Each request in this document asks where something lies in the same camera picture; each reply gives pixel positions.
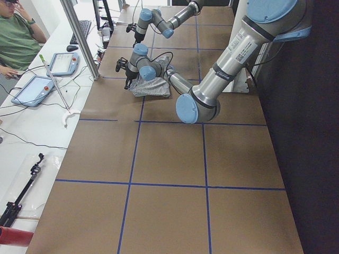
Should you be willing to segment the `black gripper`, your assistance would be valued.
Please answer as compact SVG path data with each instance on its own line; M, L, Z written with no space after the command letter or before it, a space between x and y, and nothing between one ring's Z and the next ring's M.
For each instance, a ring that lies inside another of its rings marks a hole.
M141 34L139 32L135 32L135 42L134 45L143 42L144 38L145 38L145 34Z
M137 78L137 72L130 70L128 67L126 68L126 83L124 89L129 89L135 84L135 79Z

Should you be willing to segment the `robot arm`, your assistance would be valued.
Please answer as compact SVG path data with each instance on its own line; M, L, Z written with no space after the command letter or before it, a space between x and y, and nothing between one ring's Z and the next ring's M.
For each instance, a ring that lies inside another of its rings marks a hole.
M148 48L142 44L148 26L154 24L165 38L187 19L201 13L203 1L189 1L187 7L168 21L159 10L144 8L138 23L132 24L135 33L133 53L129 60L120 58L115 70L126 71L125 88L137 77L146 81L161 77L180 94L176 101L179 119L188 124L207 122L220 111L218 96L245 67L253 53L263 44L303 39L310 34L313 1L247 1L242 26L218 60L198 85L192 85L171 67L150 60Z
M159 9L150 10L143 8L139 14L137 23L132 23L129 28L130 31L135 33L135 42L133 47L143 42L148 27L153 24L160 34L165 38L169 39L173 34L174 30L182 25L189 18L199 15L204 7L204 1L188 1L188 5L171 17L168 21L162 17L162 13Z

